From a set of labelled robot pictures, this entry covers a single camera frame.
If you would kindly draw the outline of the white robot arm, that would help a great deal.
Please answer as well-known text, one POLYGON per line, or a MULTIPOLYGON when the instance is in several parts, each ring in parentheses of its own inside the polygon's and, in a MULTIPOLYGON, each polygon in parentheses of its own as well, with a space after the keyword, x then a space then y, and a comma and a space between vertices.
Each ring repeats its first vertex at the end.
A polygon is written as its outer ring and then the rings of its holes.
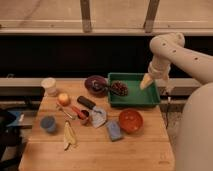
POLYGON ((213 56, 184 47, 182 33, 155 36, 153 53, 140 88, 155 79, 169 79, 170 64, 201 83, 188 98, 182 113, 175 152, 175 171, 213 171, 213 56))

